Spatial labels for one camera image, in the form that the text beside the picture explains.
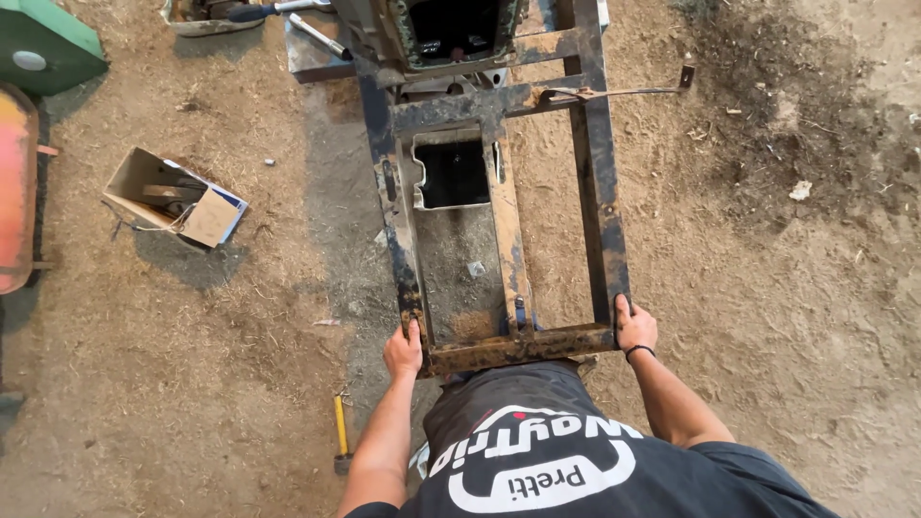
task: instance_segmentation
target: person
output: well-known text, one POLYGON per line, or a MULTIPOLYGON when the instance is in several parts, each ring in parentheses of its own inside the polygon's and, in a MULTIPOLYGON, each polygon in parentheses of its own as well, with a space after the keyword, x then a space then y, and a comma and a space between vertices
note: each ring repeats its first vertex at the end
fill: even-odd
POLYGON ((617 340, 654 437, 605 417, 571 360, 479 371, 445 385, 423 427, 428 478, 406 495, 419 326, 384 348, 391 385, 352 460, 340 518, 833 517, 656 358, 656 320, 615 300, 617 340))

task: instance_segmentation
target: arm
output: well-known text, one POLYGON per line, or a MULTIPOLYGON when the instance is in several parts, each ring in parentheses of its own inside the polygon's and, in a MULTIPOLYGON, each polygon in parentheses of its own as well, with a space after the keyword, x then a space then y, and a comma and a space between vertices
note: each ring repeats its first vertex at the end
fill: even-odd
POLYGON ((409 465, 410 408, 415 375, 422 367, 419 323, 410 322, 410 339, 397 327, 384 346, 384 362, 391 386, 371 414, 352 458, 345 494, 336 516, 343 518, 358 506, 386 502, 399 508, 406 502, 409 465))
MULTIPOLYGON (((659 332, 656 319, 633 305, 633 314, 624 295, 615 300, 617 340, 625 352, 643 345, 655 348, 659 332)), ((701 442, 735 442, 726 425, 693 390, 688 388, 649 351, 635 350, 629 358, 636 374, 653 435, 682 448, 701 442)))

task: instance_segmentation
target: black t-shirt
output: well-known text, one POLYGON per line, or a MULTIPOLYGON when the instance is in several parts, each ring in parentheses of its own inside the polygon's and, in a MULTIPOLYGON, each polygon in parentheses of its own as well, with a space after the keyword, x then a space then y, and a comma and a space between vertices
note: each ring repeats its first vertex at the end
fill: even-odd
POLYGON ((399 510, 347 518, 834 517, 767 453, 683 450, 608 419, 567 362, 477 374, 426 416, 429 477, 399 510))

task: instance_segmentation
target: orange tank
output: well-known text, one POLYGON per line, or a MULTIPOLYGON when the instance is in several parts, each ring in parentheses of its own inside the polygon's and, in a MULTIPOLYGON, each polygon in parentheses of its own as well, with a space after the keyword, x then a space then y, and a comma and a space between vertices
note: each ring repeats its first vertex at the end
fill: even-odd
POLYGON ((32 272, 38 138, 35 105, 0 82, 0 295, 22 288, 32 272))

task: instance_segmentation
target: black bracelet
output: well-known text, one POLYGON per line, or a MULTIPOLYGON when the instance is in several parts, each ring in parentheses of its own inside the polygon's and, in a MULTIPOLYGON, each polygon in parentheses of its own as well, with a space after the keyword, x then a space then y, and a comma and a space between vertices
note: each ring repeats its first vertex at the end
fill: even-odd
POLYGON ((635 350, 637 350, 637 349, 645 349, 645 350, 649 351, 649 354, 652 355, 652 358, 655 358, 655 357, 656 357, 656 351, 650 349, 649 347, 646 347, 646 346, 633 346, 633 347, 630 347, 629 349, 627 349, 626 354, 624 354, 624 359, 627 360, 627 363, 630 363, 630 353, 632 353, 633 351, 635 351, 635 350))

